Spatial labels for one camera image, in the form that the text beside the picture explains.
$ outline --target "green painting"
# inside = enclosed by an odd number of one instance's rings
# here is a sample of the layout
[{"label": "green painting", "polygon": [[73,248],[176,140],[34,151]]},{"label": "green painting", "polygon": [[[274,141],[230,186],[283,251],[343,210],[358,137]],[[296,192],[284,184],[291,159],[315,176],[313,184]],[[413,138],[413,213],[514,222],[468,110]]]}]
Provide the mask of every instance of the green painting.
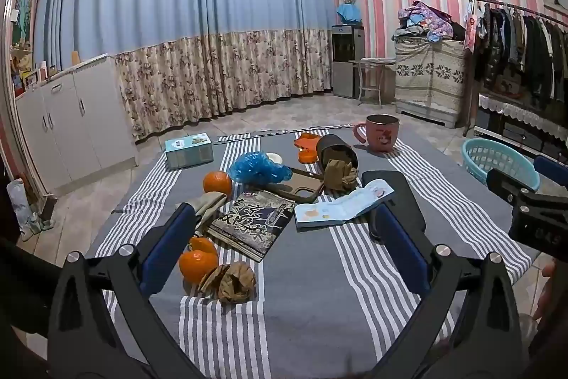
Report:
[{"label": "green painting", "polygon": [[16,0],[16,10],[20,13],[12,28],[12,45],[29,50],[29,28],[32,16],[32,0]]}]

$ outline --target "open booklet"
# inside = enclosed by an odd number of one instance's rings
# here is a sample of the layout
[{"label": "open booklet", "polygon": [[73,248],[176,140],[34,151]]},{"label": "open booklet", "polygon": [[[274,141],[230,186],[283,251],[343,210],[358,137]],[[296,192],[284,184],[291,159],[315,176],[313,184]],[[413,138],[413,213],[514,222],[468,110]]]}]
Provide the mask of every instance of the open booklet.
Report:
[{"label": "open booklet", "polygon": [[297,228],[339,225],[364,214],[384,201],[394,190],[382,180],[369,182],[364,188],[352,191],[334,201],[298,204],[294,208]]}]

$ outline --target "mug handle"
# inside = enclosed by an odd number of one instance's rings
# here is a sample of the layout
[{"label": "mug handle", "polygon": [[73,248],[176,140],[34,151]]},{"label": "mug handle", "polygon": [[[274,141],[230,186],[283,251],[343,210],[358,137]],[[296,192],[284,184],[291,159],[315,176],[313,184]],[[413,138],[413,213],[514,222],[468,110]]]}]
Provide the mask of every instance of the mug handle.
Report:
[{"label": "mug handle", "polygon": [[359,127],[364,126],[365,123],[357,123],[353,126],[353,135],[355,136],[355,138],[357,140],[359,140],[359,142],[361,142],[362,144],[367,143],[367,141],[365,140],[365,138],[361,135],[361,133],[359,132]]}]

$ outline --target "tile floor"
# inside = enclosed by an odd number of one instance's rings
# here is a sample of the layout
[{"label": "tile floor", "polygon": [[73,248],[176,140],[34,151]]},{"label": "tile floor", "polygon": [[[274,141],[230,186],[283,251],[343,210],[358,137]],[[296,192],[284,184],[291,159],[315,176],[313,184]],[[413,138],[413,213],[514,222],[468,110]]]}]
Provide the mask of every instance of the tile floor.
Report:
[{"label": "tile floor", "polygon": [[[374,104],[357,105],[357,101],[325,94],[265,104],[211,121],[172,129],[163,135],[151,137],[138,144],[140,166],[114,173],[60,198],[53,213],[53,219],[56,220],[55,227],[32,237],[25,243],[20,243],[20,246],[60,266],[63,265],[69,252],[78,250],[85,253],[138,172],[163,150],[164,142],[168,139],[200,132],[207,132],[211,138],[214,138],[262,129],[296,129],[355,123],[377,112],[395,114],[395,108],[393,105],[384,105],[381,110]],[[460,153],[464,140],[462,129],[446,129],[410,116],[398,116],[401,124],[410,126],[438,150],[462,164]],[[566,190],[544,178],[542,193],[565,195]],[[541,255],[521,280],[514,285],[513,290],[520,313],[532,314],[536,310],[537,297],[535,295],[540,294],[546,282],[546,278],[540,274],[540,269],[549,259],[548,256]],[[36,353],[45,355],[46,342],[41,336],[28,335],[28,345]]]}]

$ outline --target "cabinet door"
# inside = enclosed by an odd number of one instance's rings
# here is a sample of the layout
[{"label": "cabinet door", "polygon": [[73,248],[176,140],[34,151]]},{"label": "cabinet door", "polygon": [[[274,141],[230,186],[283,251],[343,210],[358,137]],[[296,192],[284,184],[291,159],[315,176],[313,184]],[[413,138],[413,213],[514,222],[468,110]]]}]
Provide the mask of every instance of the cabinet door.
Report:
[{"label": "cabinet door", "polygon": [[112,58],[73,73],[83,119],[101,167],[134,158],[136,148],[120,100]]},{"label": "cabinet door", "polygon": [[71,181],[59,155],[40,90],[28,90],[16,101],[18,118],[33,164],[49,192]]},{"label": "cabinet door", "polygon": [[100,163],[81,116],[73,75],[67,74],[44,85],[42,95],[47,123],[53,130],[71,180],[78,180],[100,170]]}]

